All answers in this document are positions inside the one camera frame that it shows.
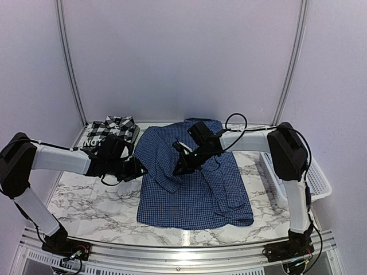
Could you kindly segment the blue checked long sleeve shirt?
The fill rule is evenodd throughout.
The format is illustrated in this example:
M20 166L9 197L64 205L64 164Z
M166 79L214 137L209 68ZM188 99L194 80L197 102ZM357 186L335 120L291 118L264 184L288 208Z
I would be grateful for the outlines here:
M148 127L134 156L147 168L142 178L136 220L156 227L185 230L216 229L225 225L250 226L253 211L233 153L204 163L201 170L175 176L179 153L174 142L198 146L188 133L199 119Z

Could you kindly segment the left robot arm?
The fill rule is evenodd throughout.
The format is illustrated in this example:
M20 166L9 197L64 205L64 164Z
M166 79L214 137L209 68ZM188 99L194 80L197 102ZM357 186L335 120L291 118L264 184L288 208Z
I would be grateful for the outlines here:
M147 174L147 168L132 155L134 146L117 136L105 137L92 149L66 148L33 140L16 133L1 150L1 193L22 215L45 235L47 248L61 255L72 251L72 241L60 221L45 206L38 191L48 179L61 172L91 178L114 177L129 182Z

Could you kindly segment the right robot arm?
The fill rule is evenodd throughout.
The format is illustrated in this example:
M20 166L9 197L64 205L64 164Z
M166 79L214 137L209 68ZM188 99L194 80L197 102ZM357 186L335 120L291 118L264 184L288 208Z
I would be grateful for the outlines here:
M311 165L311 150L302 134L290 123L273 127L235 131L210 131L202 122L196 123L189 135L197 144L195 150L183 142L175 141L173 148L179 153L173 170L175 176L192 174L210 158L232 151L255 151L270 154L274 172L282 180L290 212L289 240L284 252L297 256L306 248L313 232L309 211L311 192L307 185L307 172Z

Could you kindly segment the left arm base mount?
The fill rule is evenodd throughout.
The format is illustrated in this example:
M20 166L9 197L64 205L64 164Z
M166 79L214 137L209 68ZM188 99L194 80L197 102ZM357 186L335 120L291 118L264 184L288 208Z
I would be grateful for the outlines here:
M91 246L89 242L69 238L67 231L60 228L51 236L44 235L42 250L66 257L81 252L78 257L86 261L89 259Z

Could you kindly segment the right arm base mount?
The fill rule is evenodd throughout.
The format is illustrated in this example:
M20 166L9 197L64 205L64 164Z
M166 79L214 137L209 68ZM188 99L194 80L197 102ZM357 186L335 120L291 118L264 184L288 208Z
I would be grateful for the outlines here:
M287 241L268 243L262 253L268 262L283 261L312 254L315 251L311 240L313 230L313 224L302 233L296 233L290 229Z

